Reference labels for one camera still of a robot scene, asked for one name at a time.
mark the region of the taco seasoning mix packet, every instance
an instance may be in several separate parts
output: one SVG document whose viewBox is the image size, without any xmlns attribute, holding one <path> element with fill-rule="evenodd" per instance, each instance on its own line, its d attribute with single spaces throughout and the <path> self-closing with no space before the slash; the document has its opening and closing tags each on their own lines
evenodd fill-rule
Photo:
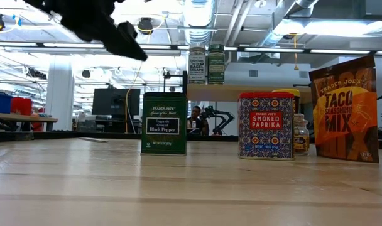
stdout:
<svg viewBox="0 0 382 226">
<path fill-rule="evenodd" d="M 373 56 L 310 72 L 317 155 L 379 163 Z"/>
</svg>

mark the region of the blue bin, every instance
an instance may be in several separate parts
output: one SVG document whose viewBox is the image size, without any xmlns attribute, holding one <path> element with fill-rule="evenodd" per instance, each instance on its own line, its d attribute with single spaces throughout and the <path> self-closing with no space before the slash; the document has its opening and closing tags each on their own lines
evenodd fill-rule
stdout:
<svg viewBox="0 0 382 226">
<path fill-rule="evenodd" d="M 11 100 L 12 96 L 0 94 L 0 113 L 11 113 Z"/>
</svg>

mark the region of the spice jar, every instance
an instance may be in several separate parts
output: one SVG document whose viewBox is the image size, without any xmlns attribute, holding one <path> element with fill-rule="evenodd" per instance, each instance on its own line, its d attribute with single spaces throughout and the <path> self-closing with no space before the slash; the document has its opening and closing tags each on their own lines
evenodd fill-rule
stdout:
<svg viewBox="0 0 382 226">
<path fill-rule="evenodd" d="M 212 44 L 208 49 L 208 84 L 224 84 L 224 45 Z"/>
<path fill-rule="evenodd" d="M 188 83 L 205 84 L 205 45 L 193 43 L 188 56 Z"/>
<path fill-rule="evenodd" d="M 296 154 L 308 154 L 310 148 L 310 131 L 307 129 L 308 121 L 303 114 L 294 115 L 294 141 L 293 150 Z"/>
</svg>

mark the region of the computer monitor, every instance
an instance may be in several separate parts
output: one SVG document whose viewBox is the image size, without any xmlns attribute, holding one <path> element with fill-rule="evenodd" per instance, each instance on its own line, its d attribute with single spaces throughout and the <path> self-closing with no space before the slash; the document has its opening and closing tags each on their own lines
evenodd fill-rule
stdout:
<svg viewBox="0 0 382 226">
<path fill-rule="evenodd" d="M 98 116 L 125 115 L 128 89 L 95 89 L 92 114 Z M 131 89 L 128 94 L 128 107 L 131 116 L 139 115 L 140 89 Z"/>
</svg>

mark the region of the smoked paprika tin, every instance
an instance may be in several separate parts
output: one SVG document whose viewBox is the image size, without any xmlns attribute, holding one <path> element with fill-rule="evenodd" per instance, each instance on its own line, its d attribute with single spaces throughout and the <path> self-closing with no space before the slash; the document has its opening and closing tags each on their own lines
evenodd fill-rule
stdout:
<svg viewBox="0 0 382 226">
<path fill-rule="evenodd" d="M 239 95 L 239 158 L 294 160 L 293 99 L 288 92 Z"/>
</svg>

